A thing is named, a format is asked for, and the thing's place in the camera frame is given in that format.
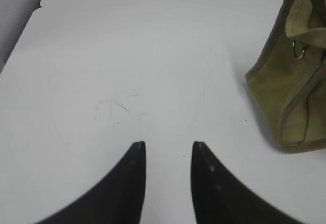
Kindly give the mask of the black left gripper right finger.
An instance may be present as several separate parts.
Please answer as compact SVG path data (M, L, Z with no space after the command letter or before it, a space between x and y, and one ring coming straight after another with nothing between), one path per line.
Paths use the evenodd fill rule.
M197 223L298 223L242 184L204 142L194 142L191 194Z

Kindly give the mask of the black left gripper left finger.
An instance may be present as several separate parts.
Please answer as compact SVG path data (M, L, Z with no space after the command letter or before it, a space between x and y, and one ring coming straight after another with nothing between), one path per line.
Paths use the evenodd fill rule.
M139 223L145 188L146 145L135 142L94 187L41 223Z

